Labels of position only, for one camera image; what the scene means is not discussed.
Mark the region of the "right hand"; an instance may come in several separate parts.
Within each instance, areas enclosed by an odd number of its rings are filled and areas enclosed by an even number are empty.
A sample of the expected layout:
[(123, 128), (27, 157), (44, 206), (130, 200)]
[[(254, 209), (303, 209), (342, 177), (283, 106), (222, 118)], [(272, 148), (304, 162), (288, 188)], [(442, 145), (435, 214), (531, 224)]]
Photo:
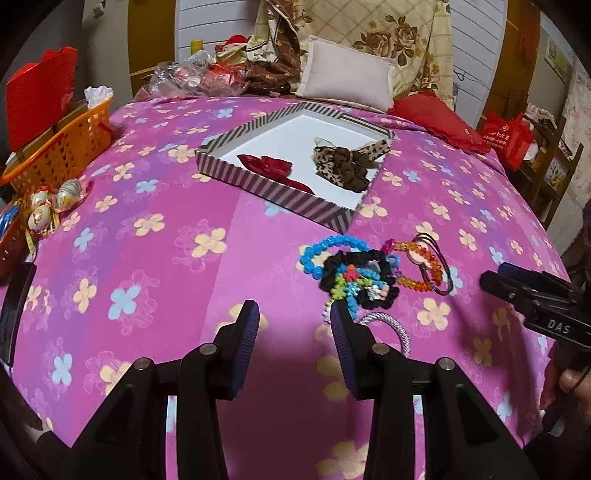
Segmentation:
[(566, 393), (578, 403), (576, 418), (585, 427), (590, 426), (590, 373), (572, 369), (560, 371), (557, 360), (552, 358), (545, 369), (545, 379), (540, 396), (540, 409), (547, 411), (557, 394)]

